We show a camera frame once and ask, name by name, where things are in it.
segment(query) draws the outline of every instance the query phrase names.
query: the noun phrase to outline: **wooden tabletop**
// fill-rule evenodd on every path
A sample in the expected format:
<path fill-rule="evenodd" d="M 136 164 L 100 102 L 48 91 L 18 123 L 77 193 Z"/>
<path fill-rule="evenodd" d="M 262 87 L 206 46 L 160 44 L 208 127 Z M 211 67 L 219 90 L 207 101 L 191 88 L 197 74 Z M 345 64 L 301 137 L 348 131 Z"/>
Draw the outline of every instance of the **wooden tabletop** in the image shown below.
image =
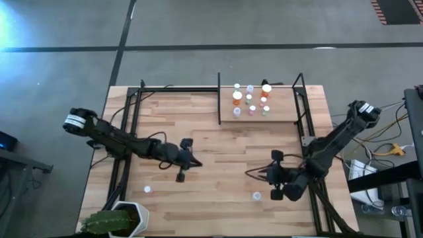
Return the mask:
<path fill-rule="evenodd" d="M 123 107 L 127 88 L 110 88 L 105 120 Z M 316 135 L 325 136 L 332 130 L 332 123 L 323 87 L 307 86 L 307 94 Z M 121 116 L 115 117 L 115 126 L 120 125 Z M 160 170 L 158 161 L 132 157 L 126 200 L 150 211 L 148 228 L 142 236 L 315 235 L 308 191 L 296 202 L 287 198 L 272 201 L 271 186 L 244 174 L 269 164 L 272 149 L 301 154 L 292 122 L 219 125 L 217 93 L 156 93 L 141 103 L 136 133 L 146 137 L 158 131 L 165 131 L 168 142 L 175 144 L 182 138 L 193 138 L 194 156 L 204 166 L 190 169 L 185 182 L 176 183 L 177 167 Z M 105 155 L 105 151 L 96 151 L 93 162 Z M 298 158 L 286 157 L 284 166 L 295 167 L 299 162 Z M 104 205 L 111 170 L 112 159 L 91 169 L 79 221 Z M 336 210 L 358 230 L 340 161 L 333 161 L 326 183 Z M 152 193 L 144 193 L 147 185 Z M 261 193 L 261 201 L 252 200 L 254 192 Z M 321 204 L 319 210 L 325 230 Z"/>

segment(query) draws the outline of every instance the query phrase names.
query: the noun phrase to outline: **gray concrete floor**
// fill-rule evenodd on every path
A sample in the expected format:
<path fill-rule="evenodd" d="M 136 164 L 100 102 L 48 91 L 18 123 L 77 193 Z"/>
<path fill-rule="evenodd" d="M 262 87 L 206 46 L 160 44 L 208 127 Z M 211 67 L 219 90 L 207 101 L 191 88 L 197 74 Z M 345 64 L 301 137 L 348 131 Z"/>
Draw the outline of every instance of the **gray concrete floor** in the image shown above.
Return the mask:
<path fill-rule="evenodd" d="M 0 0 L 0 47 L 117 46 L 128 5 L 128 0 Z M 422 41 L 421 26 L 381 25 L 369 0 L 138 0 L 127 45 Z M 263 78 L 289 84 L 304 72 L 307 84 L 324 85 L 331 114 L 342 114 L 355 99 L 375 106 L 400 101 L 404 89 L 421 84 L 422 53 L 422 48 L 126 52 L 116 84 L 144 79 L 148 85 L 215 85 L 217 72 L 223 84 Z M 33 190 L 28 184 L 7 237 L 69 235 L 75 229 L 93 151 L 61 125 L 71 107 L 102 112 L 115 56 L 0 52 L 0 130 L 19 138 L 19 153 L 54 164 L 52 174 L 34 174 L 43 185 Z M 394 113 L 384 112 L 378 127 L 393 121 Z M 402 125 L 402 136 L 393 141 L 410 144 L 408 121 Z M 393 128 L 384 138 L 397 133 Z M 387 159 L 396 165 L 416 159 L 413 149 L 406 152 Z M 366 160 L 361 150 L 349 159 Z M 356 214 L 364 233 L 399 237 L 396 222 Z"/>

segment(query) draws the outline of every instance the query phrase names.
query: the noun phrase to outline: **cactus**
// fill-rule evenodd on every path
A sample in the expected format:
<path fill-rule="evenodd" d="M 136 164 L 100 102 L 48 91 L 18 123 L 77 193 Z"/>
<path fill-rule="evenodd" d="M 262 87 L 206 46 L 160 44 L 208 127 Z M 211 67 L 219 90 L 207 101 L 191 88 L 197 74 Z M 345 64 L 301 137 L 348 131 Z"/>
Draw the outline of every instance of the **cactus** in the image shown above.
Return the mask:
<path fill-rule="evenodd" d="M 126 211 L 99 211 L 84 219 L 81 231 L 92 234 L 105 234 L 112 231 L 127 229 L 130 226 L 130 216 Z"/>

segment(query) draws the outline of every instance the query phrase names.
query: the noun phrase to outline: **yellow cable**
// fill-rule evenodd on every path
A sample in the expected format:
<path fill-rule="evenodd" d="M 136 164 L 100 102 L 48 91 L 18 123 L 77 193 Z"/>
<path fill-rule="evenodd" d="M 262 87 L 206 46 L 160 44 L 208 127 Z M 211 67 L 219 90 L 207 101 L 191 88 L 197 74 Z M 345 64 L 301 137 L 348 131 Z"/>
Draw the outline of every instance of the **yellow cable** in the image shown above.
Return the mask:
<path fill-rule="evenodd" d="M 400 122 L 401 120 L 403 120 L 405 118 L 405 116 L 407 116 L 408 113 L 403 114 L 399 119 L 398 122 Z M 361 143 L 359 143 L 355 148 L 353 148 L 353 150 L 351 150 L 348 154 L 345 155 L 345 157 L 351 156 L 354 152 L 356 152 L 356 150 L 363 145 L 363 143 L 375 138 L 376 136 L 374 136 L 375 134 L 383 131 L 386 128 L 392 127 L 397 123 L 397 120 L 395 119 L 395 121 L 391 122 L 390 124 L 386 125 L 385 127 L 379 129 L 378 131 L 374 132 L 372 135 L 368 136 L 366 139 L 363 139 Z"/>
<path fill-rule="evenodd" d="M 372 153 L 372 154 L 376 156 L 387 156 L 387 155 L 392 155 L 392 152 L 383 153 L 383 154 L 378 154 L 378 153 Z"/>

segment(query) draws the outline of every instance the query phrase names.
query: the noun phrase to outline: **power strip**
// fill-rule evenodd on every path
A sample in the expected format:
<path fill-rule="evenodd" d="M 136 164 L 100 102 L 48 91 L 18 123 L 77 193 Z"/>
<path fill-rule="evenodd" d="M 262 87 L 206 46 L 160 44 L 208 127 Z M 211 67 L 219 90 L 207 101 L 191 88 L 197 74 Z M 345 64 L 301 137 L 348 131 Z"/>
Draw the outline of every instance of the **power strip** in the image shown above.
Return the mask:
<path fill-rule="evenodd" d="M 362 163 L 356 159 L 351 161 L 350 164 L 350 174 L 348 176 L 348 180 L 356 179 L 359 177 L 362 177 L 364 175 L 370 175 L 372 173 L 376 173 L 377 169 L 371 167 L 370 165 L 365 165 L 365 163 Z M 376 204 L 377 206 L 374 206 L 375 208 L 383 209 L 383 201 L 379 199 L 377 194 L 377 188 L 372 188 L 367 190 L 369 196 L 367 196 L 365 190 L 359 191 L 359 192 L 353 192 L 351 193 L 351 198 L 354 200 L 357 200 L 359 202 L 363 202 L 364 204 L 373 206 Z"/>

